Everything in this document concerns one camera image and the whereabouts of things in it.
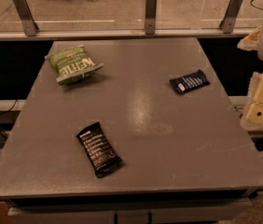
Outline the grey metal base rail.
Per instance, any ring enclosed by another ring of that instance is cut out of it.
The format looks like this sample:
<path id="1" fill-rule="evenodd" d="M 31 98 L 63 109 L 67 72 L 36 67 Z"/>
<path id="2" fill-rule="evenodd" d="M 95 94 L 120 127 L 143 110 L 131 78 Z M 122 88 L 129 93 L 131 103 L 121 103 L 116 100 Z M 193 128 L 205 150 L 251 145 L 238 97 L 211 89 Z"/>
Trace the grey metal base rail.
<path id="1" fill-rule="evenodd" d="M 254 28 L 235 28 L 232 33 L 227 34 L 219 28 L 169 29 L 156 30 L 153 35 L 147 35 L 145 30 L 38 31 L 35 35 L 26 35 L 20 31 L 0 31 L 0 41 L 126 39 L 139 37 L 243 37 L 253 31 Z"/>

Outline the left metal barrier bracket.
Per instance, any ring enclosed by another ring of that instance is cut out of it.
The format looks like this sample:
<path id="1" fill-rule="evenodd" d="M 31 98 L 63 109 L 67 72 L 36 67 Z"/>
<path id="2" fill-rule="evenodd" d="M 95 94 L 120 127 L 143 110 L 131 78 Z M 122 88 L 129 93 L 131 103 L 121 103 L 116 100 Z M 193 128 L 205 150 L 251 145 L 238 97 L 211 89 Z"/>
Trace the left metal barrier bracket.
<path id="1" fill-rule="evenodd" d="M 27 36 L 35 36 L 39 28 L 33 18 L 33 15 L 31 13 L 27 1 L 26 0 L 12 0 L 12 1 L 21 19 L 23 32 Z"/>

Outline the blue RXBAR blueberry bar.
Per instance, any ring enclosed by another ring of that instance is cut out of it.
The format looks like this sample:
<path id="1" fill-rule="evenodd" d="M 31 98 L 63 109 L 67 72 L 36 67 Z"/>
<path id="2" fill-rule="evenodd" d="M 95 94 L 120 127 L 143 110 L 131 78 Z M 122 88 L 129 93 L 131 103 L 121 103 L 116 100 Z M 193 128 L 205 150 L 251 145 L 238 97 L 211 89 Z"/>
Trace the blue RXBAR blueberry bar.
<path id="1" fill-rule="evenodd" d="M 207 76 L 201 70 L 178 78 L 170 79 L 169 82 L 173 90 L 180 95 L 210 84 Z"/>

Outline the green Kettle chips bag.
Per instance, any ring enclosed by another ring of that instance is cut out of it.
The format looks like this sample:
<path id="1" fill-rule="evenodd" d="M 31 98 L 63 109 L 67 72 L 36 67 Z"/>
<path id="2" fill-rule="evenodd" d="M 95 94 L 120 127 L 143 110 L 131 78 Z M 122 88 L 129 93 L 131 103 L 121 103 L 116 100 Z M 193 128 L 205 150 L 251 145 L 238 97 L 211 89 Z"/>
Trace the green Kettle chips bag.
<path id="1" fill-rule="evenodd" d="M 63 49 L 47 55 L 45 59 L 55 70 L 59 85 L 77 82 L 104 67 L 91 59 L 83 45 Z"/>

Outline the metal barrier bracket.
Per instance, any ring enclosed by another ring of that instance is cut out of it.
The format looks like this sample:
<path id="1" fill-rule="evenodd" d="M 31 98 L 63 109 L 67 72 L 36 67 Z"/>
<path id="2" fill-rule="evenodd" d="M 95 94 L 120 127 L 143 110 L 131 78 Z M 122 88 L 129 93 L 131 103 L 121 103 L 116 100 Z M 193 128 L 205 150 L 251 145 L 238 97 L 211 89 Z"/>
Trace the metal barrier bracket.
<path id="1" fill-rule="evenodd" d="M 23 32 L 27 36 L 35 36 L 39 28 L 33 18 L 33 15 L 31 13 L 27 1 L 26 0 L 12 0 L 12 1 L 21 19 Z"/>
<path id="2" fill-rule="evenodd" d="M 229 0 L 224 18 L 219 24 L 219 28 L 224 34 L 233 32 L 242 2 L 243 0 Z"/>
<path id="3" fill-rule="evenodd" d="M 145 0 L 145 33 L 153 35 L 156 28 L 157 0 Z"/>

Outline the black RXBAR chocolate bar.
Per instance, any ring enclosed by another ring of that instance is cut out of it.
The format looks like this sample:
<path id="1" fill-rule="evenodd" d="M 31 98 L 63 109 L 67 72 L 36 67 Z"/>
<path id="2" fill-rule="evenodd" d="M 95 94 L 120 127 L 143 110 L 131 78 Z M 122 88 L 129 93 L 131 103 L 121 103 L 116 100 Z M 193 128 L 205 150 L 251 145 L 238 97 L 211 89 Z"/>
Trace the black RXBAR chocolate bar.
<path id="1" fill-rule="evenodd" d="M 104 135 L 99 122 L 84 128 L 76 138 L 83 146 L 98 178 L 111 174 L 122 163 L 122 159 Z"/>

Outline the right metal barrier bracket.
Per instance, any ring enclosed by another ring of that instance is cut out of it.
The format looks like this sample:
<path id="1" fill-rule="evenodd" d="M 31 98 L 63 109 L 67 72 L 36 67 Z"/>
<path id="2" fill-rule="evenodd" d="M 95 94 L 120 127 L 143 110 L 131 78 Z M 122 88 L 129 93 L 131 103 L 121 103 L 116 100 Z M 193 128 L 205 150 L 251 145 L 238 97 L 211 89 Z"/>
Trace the right metal barrier bracket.
<path id="1" fill-rule="evenodd" d="M 219 28 L 224 34 L 233 32 L 242 2 L 243 0 L 229 0 L 224 18 L 219 24 Z"/>

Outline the clear glass barrier panel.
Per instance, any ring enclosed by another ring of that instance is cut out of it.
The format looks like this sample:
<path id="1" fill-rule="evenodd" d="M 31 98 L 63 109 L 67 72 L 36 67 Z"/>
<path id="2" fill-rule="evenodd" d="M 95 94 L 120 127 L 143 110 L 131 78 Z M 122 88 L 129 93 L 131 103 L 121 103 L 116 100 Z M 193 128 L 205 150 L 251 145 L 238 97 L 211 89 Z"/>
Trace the clear glass barrier panel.
<path id="1" fill-rule="evenodd" d="M 145 0 L 26 0 L 42 31 L 142 30 Z M 229 0 L 157 0 L 156 27 L 216 28 Z M 263 0 L 243 0 L 236 26 L 257 27 L 263 21 Z M 20 31 L 21 19 L 12 0 L 0 0 L 0 31 Z"/>

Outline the middle metal barrier bracket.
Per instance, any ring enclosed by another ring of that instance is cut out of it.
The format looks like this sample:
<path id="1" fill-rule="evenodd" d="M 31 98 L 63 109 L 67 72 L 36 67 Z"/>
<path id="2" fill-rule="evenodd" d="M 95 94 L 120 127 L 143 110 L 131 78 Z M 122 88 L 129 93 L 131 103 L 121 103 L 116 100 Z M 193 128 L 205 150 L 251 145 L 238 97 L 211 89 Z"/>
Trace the middle metal barrier bracket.
<path id="1" fill-rule="evenodd" d="M 156 28 L 157 0 L 145 0 L 145 33 L 153 35 Z"/>

